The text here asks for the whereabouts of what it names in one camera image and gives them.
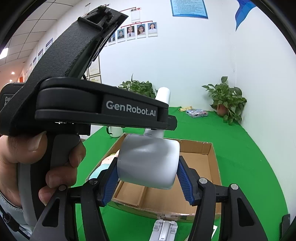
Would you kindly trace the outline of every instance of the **blue finger pad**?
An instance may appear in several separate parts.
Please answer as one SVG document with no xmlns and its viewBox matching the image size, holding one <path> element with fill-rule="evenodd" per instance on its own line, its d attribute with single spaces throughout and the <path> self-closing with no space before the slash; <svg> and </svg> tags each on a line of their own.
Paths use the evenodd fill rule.
<svg viewBox="0 0 296 241">
<path fill-rule="evenodd" d="M 181 162 L 178 164 L 178 169 L 177 169 L 177 176 L 184 194 L 184 197 L 186 201 L 189 202 L 190 205 L 193 204 L 194 202 L 194 197 L 193 197 L 193 188 L 192 184 L 184 170 L 184 167 Z"/>
<path fill-rule="evenodd" d="M 117 165 L 115 165 L 104 187 L 104 196 L 102 199 L 102 203 L 105 206 L 107 205 L 108 202 L 111 201 L 115 188 L 117 186 L 117 182 L 118 182 Z"/>
</svg>

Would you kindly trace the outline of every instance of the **cardboard box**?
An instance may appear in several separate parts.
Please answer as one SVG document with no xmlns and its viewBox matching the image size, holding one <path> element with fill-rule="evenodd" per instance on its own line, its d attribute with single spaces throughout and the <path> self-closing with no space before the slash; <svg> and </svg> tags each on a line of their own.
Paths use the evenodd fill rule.
<svg viewBox="0 0 296 241">
<path fill-rule="evenodd" d="M 124 133 L 100 160 L 94 170 L 109 155 L 116 153 L 127 136 Z M 180 143 L 180 155 L 187 165 L 194 168 L 200 177 L 205 177 L 213 184 L 221 185 L 219 167 L 213 145 L 208 142 L 176 139 Z M 196 207 L 185 200 L 179 180 L 170 190 L 148 188 L 120 181 L 109 206 L 137 215 L 174 221 L 193 222 Z M 221 204 L 216 204 L 215 219 L 221 216 Z"/>
</svg>

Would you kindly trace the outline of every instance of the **white wall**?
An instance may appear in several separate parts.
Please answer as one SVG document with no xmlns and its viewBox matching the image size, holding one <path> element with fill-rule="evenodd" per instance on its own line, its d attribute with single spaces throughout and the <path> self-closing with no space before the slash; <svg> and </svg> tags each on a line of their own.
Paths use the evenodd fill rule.
<svg viewBox="0 0 296 241">
<path fill-rule="evenodd" d="M 110 8 L 121 11 L 141 7 L 141 21 L 153 20 L 158 25 L 158 37 L 147 37 L 116 43 L 105 47 L 100 54 L 102 83 L 117 86 L 134 79 L 150 81 L 158 89 L 166 86 L 171 90 L 170 106 L 188 106 L 210 109 L 211 104 L 202 85 L 217 83 L 221 76 L 229 76 L 235 82 L 235 64 L 229 30 L 235 28 L 233 11 L 223 2 L 229 0 L 205 0 L 209 19 L 173 17 L 170 1 L 162 0 L 84 0 L 71 8 L 42 37 L 30 55 L 25 72 L 46 43 L 53 41 L 71 23 L 90 9 L 110 3 Z M 123 25 L 131 24 L 129 17 Z"/>
<path fill-rule="evenodd" d="M 261 149 L 296 215 L 296 55 L 258 8 L 233 35 L 237 85 L 248 103 L 242 126 Z"/>
</svg>

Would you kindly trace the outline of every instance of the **white mug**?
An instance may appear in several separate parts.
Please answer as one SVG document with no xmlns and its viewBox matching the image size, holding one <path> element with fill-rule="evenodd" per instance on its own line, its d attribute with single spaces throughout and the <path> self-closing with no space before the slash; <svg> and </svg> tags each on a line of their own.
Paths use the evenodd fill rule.
<svg viewBox="0 0 296 241">
<path fill-rule="evenodd" d="M 120 137 L 123 134 L 122 128 L 118 126 L 107 126 L 106 131 L 113 138 Z"/>
</svg>

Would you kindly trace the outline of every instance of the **framed certificate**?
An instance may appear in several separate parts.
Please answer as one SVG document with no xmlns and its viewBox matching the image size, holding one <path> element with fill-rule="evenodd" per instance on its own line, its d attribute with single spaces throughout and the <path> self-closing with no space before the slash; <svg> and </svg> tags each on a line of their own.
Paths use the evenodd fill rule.
<svg viewBox="0 0 296 241">
<path fill-rule="evenodd" d="M 101 75 L 89 77 L 89 81 L 96 82 L 96 83 L 102 83 Z"/>
<path fill-rule="evenodd" d="M 89 76 L 98 75 L 100 73 L 100 61 L 98 56 L 95 61 L 91 62 L 89 67 Z"/>
</svg>

